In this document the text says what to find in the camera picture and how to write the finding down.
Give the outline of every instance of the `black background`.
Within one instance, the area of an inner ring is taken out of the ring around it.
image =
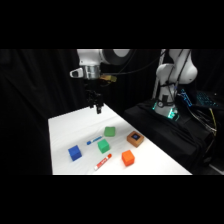
[[[138,49],[125,71],[141,68],[161,49]],[[199,90],[224,95],[224,50],[193,49]],[[119,115],[152,97],[155,63],[136,74],[119,76],[104,88],[105,103]],[[87,106],[76,49],[0,49],[0,163],[3,174],[52,174],[48,119]],[[102,72],[122,66],[102,65]]]

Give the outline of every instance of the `pen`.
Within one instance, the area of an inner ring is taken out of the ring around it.
[[[87,144],[87,145],[90,145],[90,144],[92,144],[93,142],[96,142],[96,141],[100,140],[101,138],[103,138],[103,135],[101,135],[100,137],[98,137],[98,138],[96,138],[96,139],[93,139],[93,140],[91,140],[91,141],[88,141],[86,144]]]
[[[103,164],[106,163],[111,157],[112,155],[109,154],[105,159],[103,159],[97,166],[95,166],[95,171],[97,171],[101,166],[103,166]]]

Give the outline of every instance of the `tabletop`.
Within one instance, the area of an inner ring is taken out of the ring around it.
[[[102,154],[97,142],[86,143],[103,135],[105,127],[116,127],[116,135],[103,137],[108,141],[110,150]],[[95,109],[85,108],[49,119],[53,174],[191,175],[147,138],[138,148],[131,145],[127,136],[133,131],[140,133],[106,105],[101,114],[97,114]],[[73,162],[68,149],[76,145],[82,157]],[[135,163],[126,167],[122,153],[128,150],[135,156]],[[95,171],[94,167],[108,154],[112,154],[112,158]]]

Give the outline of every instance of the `red cube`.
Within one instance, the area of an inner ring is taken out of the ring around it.
[[[122,160],[125,166],[130,166],[135,162],[135,157],[132,152],[129,150],[127,152],[122,153]]]

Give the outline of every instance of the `small cube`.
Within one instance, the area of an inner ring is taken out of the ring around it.
[[[109,143],[105,139],[98,142],[98,147],[102,154],[110,150]]]
[[[129,150],[127,152],[122,153],[122,160],[125,166],[130,166],[135,162],[135,157],[132,152]]]
[[[133,131],[130,135],[128,135],[127,141],[138,148],[144,141],[144,136],[136,131]]]
[[[115,136],[115,127],[106,127],[104,131],[104,135],[106,137],[114,137]]]
[[[75,147],[69,149],[68,151],[69,151],[69,154],[70,154],[73,161],[82,157],[82,154],[81,154],[78,146],[75,146]]]

